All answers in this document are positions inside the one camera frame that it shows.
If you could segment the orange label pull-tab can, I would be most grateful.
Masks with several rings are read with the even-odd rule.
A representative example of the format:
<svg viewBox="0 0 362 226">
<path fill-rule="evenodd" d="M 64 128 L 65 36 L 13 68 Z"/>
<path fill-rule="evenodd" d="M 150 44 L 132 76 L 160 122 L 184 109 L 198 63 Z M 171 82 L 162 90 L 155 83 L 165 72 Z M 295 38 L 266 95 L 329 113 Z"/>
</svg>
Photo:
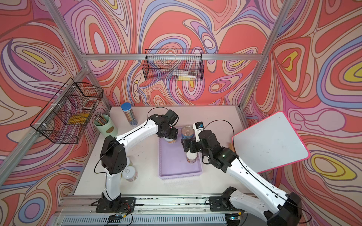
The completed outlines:
<svg viewBox="0 0 362 226">
<path fill-rule="evenodd" d="M 165 138 L 165 141 L 168 143 L 174 143 L 174 142 L 176 142 L 176 139 Z"/>
</svg>

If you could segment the purple plastic perforated basket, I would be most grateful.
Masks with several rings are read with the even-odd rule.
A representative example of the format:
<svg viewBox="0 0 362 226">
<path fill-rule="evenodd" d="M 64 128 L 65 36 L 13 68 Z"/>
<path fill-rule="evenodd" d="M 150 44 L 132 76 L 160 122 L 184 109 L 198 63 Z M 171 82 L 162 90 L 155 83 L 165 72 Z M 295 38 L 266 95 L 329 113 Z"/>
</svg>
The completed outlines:
<svg viewBox="0 0 362 226">
<path fill-rule="evenodd" d="M 187 161 L 181 144 L 182 128 L 178 127 L 178 137 L 173 143 L 164 138 L 159 139 L 158 165 L 161 179 L 176 179 L 199 176 L 202 174 L 202 163 L 199 158 L 194 163 Z"/>
</svg>

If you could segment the large blue label can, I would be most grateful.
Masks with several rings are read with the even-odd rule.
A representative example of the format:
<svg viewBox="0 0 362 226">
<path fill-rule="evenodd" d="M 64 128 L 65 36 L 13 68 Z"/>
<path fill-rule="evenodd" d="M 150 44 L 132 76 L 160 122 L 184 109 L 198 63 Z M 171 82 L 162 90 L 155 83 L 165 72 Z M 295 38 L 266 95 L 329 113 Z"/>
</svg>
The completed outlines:
<svg viewBox="0 0 362 226">
<path fill-rule="evenodd" d="M 195 137 L 194 129 L 187 125 L 182 128 L 182 139 L 192 139 Z"/>
</svg>

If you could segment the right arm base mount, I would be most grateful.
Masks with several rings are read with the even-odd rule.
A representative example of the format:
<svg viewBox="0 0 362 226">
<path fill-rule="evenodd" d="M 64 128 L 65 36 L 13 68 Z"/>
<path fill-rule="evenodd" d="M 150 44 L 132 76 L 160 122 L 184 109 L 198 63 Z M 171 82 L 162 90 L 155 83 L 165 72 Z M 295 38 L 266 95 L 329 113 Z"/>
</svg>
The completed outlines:
<svg viewBox="0 0 362 226">
<path fill-rule="evenodd" d="M 208 200 L 205 201 L 205 204 L 209 205 L 211 212 L 237 211 L 244 213 L 244 210 L 235 208 L 230 201 L 231 195 L 236 190 L 236 188 L 230 186 L 222 193 L 221 196 L 210 196 Z"/>
</svg>

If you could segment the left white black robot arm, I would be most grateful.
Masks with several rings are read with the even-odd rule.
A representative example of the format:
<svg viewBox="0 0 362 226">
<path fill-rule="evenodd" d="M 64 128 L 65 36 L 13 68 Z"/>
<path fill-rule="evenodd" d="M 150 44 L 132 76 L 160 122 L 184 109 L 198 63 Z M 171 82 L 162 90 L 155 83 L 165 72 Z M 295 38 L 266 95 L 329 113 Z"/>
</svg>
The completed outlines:
<svg viewBox="0 0 362 226">
<path fill-rule="evenodd" d="M 168 109 L 165 114 L 148 116 L 144 123 L 125 134 L 116 137 L 109 135 L 105 138 L 98 163 L 106 174 L 105 189 L 102 193 L 106 200 L 113 202 L 121 197 L 121 176 L 126 168 L 128 152 L 153 135 L 166 140 L 176 140 L 178 129 L 175 125 L 178 120 L 177 113 Z"/>
</svg>

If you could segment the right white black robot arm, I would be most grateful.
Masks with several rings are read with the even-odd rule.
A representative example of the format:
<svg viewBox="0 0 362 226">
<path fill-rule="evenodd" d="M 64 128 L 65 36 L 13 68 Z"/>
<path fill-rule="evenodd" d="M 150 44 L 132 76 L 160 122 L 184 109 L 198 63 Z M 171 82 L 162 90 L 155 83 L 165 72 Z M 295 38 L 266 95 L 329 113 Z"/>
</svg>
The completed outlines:
<svg viewBox="0 0 362 226">
<path fill-rule="evenodd" d="M 210 130 L 201 131 L 196 138 L 181 140 L 185 152 L 202 153 L 208 162 L 231 175 L 256 197 L 248 196 L 234 187 L 223 193 L 228 209 L 248 212 L 269 226 L 296 226 L 302 218 L 301 198 L 296 193 L 287 194 L 249 168 L 237 154 L 218 142 Z"/>
</svg>

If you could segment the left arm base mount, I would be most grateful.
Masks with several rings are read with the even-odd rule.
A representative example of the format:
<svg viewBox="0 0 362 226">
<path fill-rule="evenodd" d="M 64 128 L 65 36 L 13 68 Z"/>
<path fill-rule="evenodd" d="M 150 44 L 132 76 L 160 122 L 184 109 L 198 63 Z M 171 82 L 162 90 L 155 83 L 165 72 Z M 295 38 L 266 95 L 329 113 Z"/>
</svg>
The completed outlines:
<svg viewBox="0 0 362 226">
<path fill-rule="evenodd" d="M 136 198 L 135 197 L 122 197 L 118 196 L 113 201 L 107 199 L 104 194 L 101 194 L 96 205 L 97 213 L 120 213 L 120 212 L 133 212 L 135 208 Z"/>
</svg>

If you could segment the silver pull-tab can front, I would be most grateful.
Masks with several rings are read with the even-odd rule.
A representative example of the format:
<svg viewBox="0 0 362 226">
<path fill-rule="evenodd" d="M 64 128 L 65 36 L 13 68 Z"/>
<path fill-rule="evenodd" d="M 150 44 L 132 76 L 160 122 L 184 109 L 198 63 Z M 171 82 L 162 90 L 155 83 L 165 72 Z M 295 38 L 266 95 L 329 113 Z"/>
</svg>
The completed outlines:
<svg viewBox="0 0 362 226">
<path fill-rule="evenodd" d="M 133 182 L 138 178 L 138 172 L 135 167 L 127 166 L 122 172 L 122 177 L 129 182 Z"/>
</svg>

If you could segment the can with white plastic lid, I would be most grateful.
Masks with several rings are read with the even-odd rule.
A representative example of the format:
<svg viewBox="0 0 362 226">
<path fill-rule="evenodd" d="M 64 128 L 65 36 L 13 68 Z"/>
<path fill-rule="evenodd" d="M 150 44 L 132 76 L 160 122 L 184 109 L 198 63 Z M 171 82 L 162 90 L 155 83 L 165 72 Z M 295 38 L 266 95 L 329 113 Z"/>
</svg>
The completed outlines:
<svg viewBox="0 0 362 226">
<path fill-rule="evenodd" d="M 195 163 L 195 162 L 197 161 L 197 159 L 198 159 L 198 154 L 197 154 L 197 153 L 191 153 L 190 151 L 188 151 L 188 152 L 186 153 L 186 158 L 187 158 L 187 162 L 188 162 L 188 163 L 193 164 L 193 163 Z"/>
</svg>

